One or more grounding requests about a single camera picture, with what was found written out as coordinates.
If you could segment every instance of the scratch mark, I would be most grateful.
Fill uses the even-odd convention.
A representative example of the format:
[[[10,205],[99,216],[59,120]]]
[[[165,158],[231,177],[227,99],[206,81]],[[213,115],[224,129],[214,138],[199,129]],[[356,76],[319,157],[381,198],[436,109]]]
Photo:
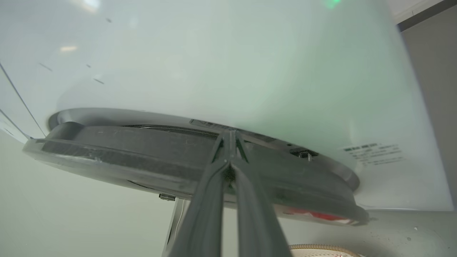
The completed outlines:
[[[102,83],[102,84],[105,84],[103,83],[102,81],[98,80],[98,79],[94,79],[95,81],[97,81],[98,83]]]
[[[51,68],[47,67],[46,65],[42,64],[42,63],[38,63],[39,65],[41,65],[42,67],[44,67],[45,69],[49,70],[49,71],[53,71]]]

